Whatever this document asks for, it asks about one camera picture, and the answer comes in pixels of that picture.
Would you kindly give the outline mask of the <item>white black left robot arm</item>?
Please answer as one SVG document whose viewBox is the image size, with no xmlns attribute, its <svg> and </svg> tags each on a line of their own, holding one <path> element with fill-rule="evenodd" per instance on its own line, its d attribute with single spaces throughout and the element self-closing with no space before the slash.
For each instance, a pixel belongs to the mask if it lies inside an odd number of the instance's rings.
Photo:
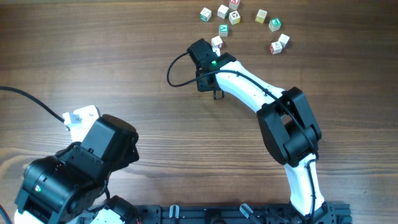
<svg viewBox="0 0 398 224">
<path fill-rule="evenodd" d="M 27 166 L 16 212 L 42 223 L 69 222 L 107 192 L 114 171 L 139 160 L 138 139 L 134 126 L 102 115 L 81 141 Z"/>
</svg>

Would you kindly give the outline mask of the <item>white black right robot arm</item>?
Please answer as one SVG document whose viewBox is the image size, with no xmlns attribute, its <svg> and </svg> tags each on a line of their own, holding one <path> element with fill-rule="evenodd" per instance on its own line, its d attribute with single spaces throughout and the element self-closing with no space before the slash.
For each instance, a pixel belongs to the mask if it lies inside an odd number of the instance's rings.
<svg viewBox="0 0 398 224">
<path fill-rule="evenodd" d="M 322 133 L 303 92 L 266 83 L 232 55 L 215 53 L 204 39 L 189 46 L 186 54 L 195 64 L 199 91 L 230 93 L 256 113 L 266 149 L 286 171 L 289 213 L 266 212 L 259 218 L 244 203 L 239 208 L 243 216 L 253 223 L 267 223 L 270 218 L 284 223 L 338 223 L 334 206 L 320 192 L 316 163 Z"/>
</svg>

